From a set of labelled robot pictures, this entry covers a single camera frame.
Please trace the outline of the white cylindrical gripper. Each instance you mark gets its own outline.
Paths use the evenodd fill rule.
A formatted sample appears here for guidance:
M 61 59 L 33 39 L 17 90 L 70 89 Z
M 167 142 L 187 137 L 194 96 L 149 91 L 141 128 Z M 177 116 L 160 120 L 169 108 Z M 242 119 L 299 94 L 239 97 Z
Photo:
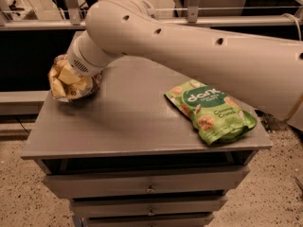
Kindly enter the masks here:
M 119 54 L 100 49 L 87 31 L 77 33 L 67 50 L 67 59 L 70 64 L 63 67 L 58 79 L 50 80 L 53 97 L 56 99 L 66 97 L 61 81 L 67 85 L 77 83 L 81 80 L 77 72 L 84 76 L 94 76 L 119 58 Z

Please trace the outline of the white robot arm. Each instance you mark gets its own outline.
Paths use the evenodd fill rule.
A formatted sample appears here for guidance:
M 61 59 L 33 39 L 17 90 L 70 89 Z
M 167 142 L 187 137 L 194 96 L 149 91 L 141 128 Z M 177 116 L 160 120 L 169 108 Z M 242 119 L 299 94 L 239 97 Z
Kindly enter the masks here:
M 67 50 L 81 75 L 123 56 L 156 61 L 303 130 L 303 42 L 152 18 L 146 0 L 101 0 Z

